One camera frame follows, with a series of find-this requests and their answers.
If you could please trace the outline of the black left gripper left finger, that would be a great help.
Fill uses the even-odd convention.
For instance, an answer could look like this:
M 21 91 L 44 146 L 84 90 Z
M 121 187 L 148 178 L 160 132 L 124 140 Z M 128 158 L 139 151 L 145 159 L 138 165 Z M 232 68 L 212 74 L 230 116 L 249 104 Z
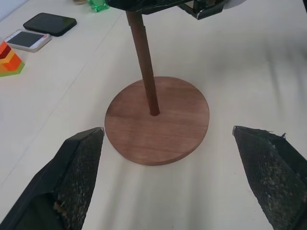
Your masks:
M 19 196 L 0 230 L 82 230 L 93 196 L 105 131 L 66 139 Z

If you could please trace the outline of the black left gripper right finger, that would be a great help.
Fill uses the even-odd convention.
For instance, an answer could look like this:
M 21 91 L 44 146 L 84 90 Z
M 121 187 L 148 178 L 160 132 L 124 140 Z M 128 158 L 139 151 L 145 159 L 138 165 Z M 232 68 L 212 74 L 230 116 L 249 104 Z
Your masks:
M 307 160 L 269 131 L 234 126 L 249 186 L 274 230 L 307 230 Z

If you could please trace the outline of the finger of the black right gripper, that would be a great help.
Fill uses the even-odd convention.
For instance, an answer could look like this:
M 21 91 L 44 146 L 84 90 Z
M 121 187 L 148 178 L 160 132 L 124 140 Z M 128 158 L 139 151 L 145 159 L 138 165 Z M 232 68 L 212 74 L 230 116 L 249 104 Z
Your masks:
M 152 14 L 189 1 L 192 0 L 105 0 L 112 8 L 142 14 Z

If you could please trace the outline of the brown wooden pole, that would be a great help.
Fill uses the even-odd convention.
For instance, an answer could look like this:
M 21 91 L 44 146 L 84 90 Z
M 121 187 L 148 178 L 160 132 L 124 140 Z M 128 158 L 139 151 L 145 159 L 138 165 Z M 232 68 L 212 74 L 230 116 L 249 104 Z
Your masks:
M 157 116 L 160 114 L 160 110 L 158 106 L 148 39 L 143 23 L 142 14 L 140 12 L 127 11 L 126 16 L 132 32 L 132 37 L 138 56 L 150 114 L 152 116 Z

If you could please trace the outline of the round wooden base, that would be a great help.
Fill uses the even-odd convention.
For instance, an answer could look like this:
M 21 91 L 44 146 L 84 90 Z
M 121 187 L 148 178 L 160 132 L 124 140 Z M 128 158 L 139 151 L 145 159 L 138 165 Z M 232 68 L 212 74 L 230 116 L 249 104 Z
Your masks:
M 150 115 L 139 80 L 111 102 L 105 117 L 106 135 L 114 149 L 141 165 L 165 165 L 191 154 L 203 141 L 210 111 L 203 94 L 187 81 L 155 77 L 160 114 Z

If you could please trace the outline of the green plastic bottle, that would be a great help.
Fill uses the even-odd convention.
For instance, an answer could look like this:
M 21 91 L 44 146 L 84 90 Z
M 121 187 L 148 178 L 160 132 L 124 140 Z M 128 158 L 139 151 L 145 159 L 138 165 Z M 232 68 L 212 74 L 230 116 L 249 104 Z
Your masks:
M 87 0 L 91 9 L 95 12 L 101 12 L 108 10 L 109 6 L 106 4 L 106 0 Z

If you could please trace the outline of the black smartphone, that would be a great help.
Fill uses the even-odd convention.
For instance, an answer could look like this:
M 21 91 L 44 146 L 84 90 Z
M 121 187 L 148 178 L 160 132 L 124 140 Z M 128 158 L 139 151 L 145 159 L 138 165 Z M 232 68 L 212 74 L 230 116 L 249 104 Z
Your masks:
M 29 31 L 60 37 L 76 25 L 74 18 L 42 12 L 26 21 L 23 27 Z

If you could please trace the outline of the white smartphone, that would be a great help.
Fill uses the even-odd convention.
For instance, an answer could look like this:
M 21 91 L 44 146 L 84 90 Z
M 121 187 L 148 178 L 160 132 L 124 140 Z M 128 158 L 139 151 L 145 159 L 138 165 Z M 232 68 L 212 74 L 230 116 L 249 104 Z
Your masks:
M 42 34 L 27 30 L 17 30 L 4 41 L 11 47 L 31 53 L 36 53 L 52 40 L 49 34 Z

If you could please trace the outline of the orange green block stack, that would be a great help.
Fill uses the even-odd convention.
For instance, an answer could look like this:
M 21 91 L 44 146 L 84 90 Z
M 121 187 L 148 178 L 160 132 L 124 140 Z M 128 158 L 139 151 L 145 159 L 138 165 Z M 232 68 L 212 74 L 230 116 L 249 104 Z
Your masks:
M 0 77 L 20 74 L 24 68 L 24 62 L 5 42 L 0 44 Z

